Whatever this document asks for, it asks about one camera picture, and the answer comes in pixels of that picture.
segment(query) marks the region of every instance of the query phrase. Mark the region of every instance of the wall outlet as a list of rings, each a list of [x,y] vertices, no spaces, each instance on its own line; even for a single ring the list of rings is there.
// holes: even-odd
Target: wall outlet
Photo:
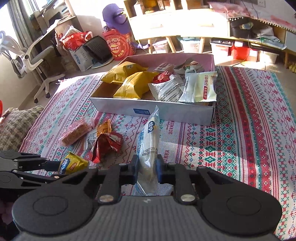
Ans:
[[[258,0],[258,6],[265,7],[265,0]]]

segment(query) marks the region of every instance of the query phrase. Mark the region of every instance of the chair backrest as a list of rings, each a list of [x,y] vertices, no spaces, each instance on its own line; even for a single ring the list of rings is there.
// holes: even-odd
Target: chair backrest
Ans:
[[[15,58],[11,57],[10,51],[16,54]],[[14,72],[19,78],[26,73],[23,71],[22,56],[25,55],[19,44],[10,36],[5,35],[4,31],[0,31],[0,54],[4,55],[12,64]]]

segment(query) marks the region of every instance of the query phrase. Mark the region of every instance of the pillow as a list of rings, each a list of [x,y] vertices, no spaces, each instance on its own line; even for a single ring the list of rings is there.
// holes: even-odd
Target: pillow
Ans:
[[[20,149],[23,139],[43,109],[38,105],[28,110],[16,108],[4,113],[5,118],[0,122],[0,152]]]

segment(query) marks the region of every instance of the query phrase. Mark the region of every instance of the box label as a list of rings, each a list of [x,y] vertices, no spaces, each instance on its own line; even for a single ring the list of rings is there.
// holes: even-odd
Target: box label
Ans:
[[[150,115],[149,110],[134,109],[133,111],[134,111],[136,114],[140,114],[140,115]]]

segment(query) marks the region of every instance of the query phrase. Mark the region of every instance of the drawer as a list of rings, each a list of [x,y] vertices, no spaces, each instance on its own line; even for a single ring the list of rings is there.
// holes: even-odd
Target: drawer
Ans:
[[[159,11],[130,18],[135,39],[156,37],[228,37],[229,24],[225,13],[211,9]]]
[[[136,40],[178,35],[175,14],[161,12],[130,18],[129,22]]]
[[[230,27],[226,13],[211,9],[184,10],[179,14],[186,27],[179,24],[182,37],[229,37]]]

